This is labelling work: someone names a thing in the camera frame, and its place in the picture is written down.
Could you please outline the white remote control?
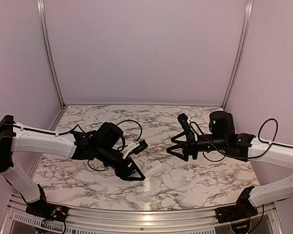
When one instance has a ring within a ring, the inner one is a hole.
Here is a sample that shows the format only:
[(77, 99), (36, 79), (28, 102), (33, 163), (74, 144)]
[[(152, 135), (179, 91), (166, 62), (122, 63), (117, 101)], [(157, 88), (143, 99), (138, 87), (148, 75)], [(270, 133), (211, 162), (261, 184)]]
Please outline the white remote control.
[(156, 172), (158, 172), (159, 170), (162, 169), (162, 163), (160, 161), (154, 161), (152, 163), (150, 163), (149, 165), (147, 165), (144, 168), (144, 175), (146, 177), (152, 176), (153, 174), (155, 174)]

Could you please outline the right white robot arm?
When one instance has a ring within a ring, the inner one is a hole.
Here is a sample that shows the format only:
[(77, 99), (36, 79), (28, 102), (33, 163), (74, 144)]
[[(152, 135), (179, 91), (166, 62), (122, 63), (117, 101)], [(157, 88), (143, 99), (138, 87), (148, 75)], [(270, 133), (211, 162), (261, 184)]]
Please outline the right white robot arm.
[[(199, 153), (217, 151), (224, 157), (264, 162), (293, 171), (293, 145), (274, 140), (263, 140), (252, 134), (237, 134), (232, 114), (215, 111), (209, 115), (210, 134), (204, 134), (198, 124), (189, 121), (185, 114), (178, 116), (182, 133), (171, 138), (173, 146), (167, 153), (188, 161), (197, 159)], [(232, 208), (236, 218), (243, 218), (251, 208), (293, 197), (293, 174), (287, 178), (262, 186), (250, 186), (243, 190)]]

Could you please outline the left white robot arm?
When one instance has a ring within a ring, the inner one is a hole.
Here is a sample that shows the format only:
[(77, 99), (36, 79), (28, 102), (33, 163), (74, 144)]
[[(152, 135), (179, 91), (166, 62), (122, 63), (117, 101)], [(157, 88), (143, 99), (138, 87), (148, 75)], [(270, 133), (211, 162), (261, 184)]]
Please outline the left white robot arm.
[(125, 144), (124, 133), (118, 125), (105, 122), (98, 130), (67, 132), (31, 128), (6, 115), (0, 121), (0, 175), (24, 198), (28, 207), (40, 216), (52, 213), (43, 188), (34, 183), (23, 168), (12, 160), (15, 152), (35, 152), (63, 156), (72, 160), (97, 159), (112, 168), (124, 181), (143, 181), (145, 175), (131, 158), (147, 148), (147, 143), (136, 140)]

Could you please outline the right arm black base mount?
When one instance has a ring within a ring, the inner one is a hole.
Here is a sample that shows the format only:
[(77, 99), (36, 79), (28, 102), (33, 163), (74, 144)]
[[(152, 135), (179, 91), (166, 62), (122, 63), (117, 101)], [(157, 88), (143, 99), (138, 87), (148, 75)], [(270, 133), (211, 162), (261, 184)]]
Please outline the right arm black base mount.
[(218, 223), (226, 223), (255, 216), (258, 214), (258, 210), (253, 206), (235, 204), (217, 208), (215, 213)]

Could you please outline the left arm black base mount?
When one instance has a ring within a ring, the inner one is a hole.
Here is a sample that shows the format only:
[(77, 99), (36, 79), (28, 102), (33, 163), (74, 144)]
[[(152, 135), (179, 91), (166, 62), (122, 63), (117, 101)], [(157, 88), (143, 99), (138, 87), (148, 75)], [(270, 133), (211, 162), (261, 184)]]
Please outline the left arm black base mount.
[(27, 206), (26, 213), (41, 217), (46, 220), (64, 222), (67, 217), (68, 207), (51, 203), (49, 203), (46, 208), (41, 209)]

